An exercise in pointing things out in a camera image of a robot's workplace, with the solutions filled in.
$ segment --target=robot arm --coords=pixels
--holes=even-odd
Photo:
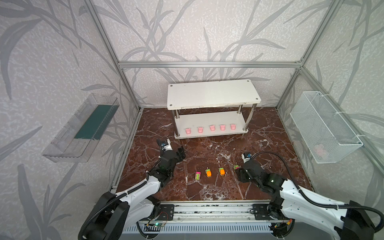
[[[160,201],[151,195],[171,180],[176,164],[185,159],[185,153],[183,147],[173,151],[169,139],[157,143],[159,160],[146,171],[146,178],[122,192],[104,193],[82,225],[79,240],[117,240],[124,229],[137,221],[158,216]]]
[[[258,154],[261,153],[278,156],[293,179],[281,156],[273,152]],[[239,181],[254,182],[262,191],[272,195],[268,205],[270,217],[297,219],[341,240],[372,240],[374,233],[382,228],[382,221],[375,227],[365,211],[376,212],[383,219],[383,214],[378,210],[361,206],[353,201],[346,204],[329,199],[298,186],[294,179],[292,181],[279,174],[269,173],[254,160],[258,154],[251,157],[250,153],[244,153],[242,155],[244,167],[237,169],[237,174]]]

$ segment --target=gray wall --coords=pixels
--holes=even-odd
[[[0,15],[0,239],[76,239],[137,112],[82,1],[6,0]],[[43,157],[90,93],[121,104],[92,157]]]
[[[331,0],[94,0],[120,61],[297,61]],[[125,69],[142,106],[164,107],[167,85],[250,78],[276,106],[292,69]]]
[[[344,1],[305,67],[384,152],[384,2]],[[299,77],[280,114],[315,189],[327,197],[384,212],[384,178],[362,150],[333,164],[317,164],[289,116],[303,91]],[[375,223],[379,218],[371,214]],[[381,231],[377,239],[384,238]]]

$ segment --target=lower shelf board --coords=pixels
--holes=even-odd
[[[193,138],[193,137],[210,137],[230,134],[243,134],[245,121],[243,114],[237,111],[218,112],[218,113],[199,113],[180,115],[179,119],[175,119],[177,130],[180,136],[176,139]],[[236,124],[236,129],[231,130],[231,124]],[[215,131],[210,130],[210,126],[215,125]],[[225,125],[225,130],[220,130],[220,125]],[[203,133],[198,132],[198,128],[203,127]],[[187,134],[186,129],[190,128],[191,133]]]

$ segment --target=clear plastic bin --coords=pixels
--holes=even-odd
[[[53,162],[87,162],[118,107],[116,97],[90,94],[43,156]]]

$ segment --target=green mat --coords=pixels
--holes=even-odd
[[[119,106],[98,105],[74,138],[100,140]]]

